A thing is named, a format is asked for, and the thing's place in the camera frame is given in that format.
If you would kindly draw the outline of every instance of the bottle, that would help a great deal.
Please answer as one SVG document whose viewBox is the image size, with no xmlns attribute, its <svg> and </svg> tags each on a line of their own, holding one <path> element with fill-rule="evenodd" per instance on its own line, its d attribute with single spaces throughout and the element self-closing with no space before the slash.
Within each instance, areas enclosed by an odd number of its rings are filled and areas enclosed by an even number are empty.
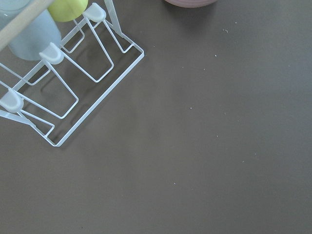
<svg viewBox="0 0 312 234">
<path fill-rule="evenodd" d="M 87 5 L 88 0 L 55 0 L 48 11 L 55 21 L 68 22 L 81 16 Z"/>
<path fill-rule="evenodd" d="M 0 29 L 4 28 L 32 0 L 1 0 Z M 61 34 L 47 10 L 44 10 L 10 43 L 11 52 L 24 60 L 41 60 L 39 53 L 53 42 L 60 46 Z"/>
</svg>

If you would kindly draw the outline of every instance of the light blue bottle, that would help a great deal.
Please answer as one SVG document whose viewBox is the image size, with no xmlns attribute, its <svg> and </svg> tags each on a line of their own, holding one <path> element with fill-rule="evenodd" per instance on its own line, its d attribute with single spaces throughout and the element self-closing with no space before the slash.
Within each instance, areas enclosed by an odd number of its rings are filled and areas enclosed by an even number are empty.
<svg viewBox="0 0 312 234">
<path fill-rule="evenodd" d="M 0 0 L 0 29 L 4 28 L 32 0 Z M 15 39 L 9 48 L 14 55 L 25 60 L 41 60 L 39 52 L 53 42 L 60 46 L 61 34 L 47 10 L 43 11 Z"/>
</svg>

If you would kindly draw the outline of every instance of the gray countertop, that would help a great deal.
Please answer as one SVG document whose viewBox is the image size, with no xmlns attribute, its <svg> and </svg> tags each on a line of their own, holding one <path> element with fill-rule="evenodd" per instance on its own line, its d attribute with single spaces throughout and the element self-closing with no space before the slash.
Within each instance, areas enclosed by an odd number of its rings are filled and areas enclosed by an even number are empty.
<svg viewBox="0 0 312 234">
<path fill-rule="evenodd" d="M 312 233 L 311 0 L 115 7 L 146 56 L 63 146 L 0 120 L 0 233 Z"/>
</svg>

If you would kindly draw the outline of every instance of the pink bowl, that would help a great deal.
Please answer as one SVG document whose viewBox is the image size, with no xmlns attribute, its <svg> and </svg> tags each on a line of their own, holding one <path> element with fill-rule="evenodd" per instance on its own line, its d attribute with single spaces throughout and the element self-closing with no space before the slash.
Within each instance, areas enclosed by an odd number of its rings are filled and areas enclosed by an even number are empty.
<svg viewBox="0 0 312 234">
<path fill-rule="evenodd" d="M 165 1 L 176 6 L 194 8 L 209 5 L 217 0 L 165 0 Z"/>
</svg>

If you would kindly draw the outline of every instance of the wooden stick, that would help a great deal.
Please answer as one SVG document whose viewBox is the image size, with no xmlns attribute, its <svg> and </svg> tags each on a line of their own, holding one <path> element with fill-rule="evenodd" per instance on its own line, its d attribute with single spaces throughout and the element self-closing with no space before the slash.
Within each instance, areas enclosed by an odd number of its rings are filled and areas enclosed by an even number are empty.
<svg viewBox="0 0 312 234">
<path fill-rule="evenodd" d="M 23 31 L 54 0 L 34 0 L 0 31 L 0 51 Z"/>
</svg>

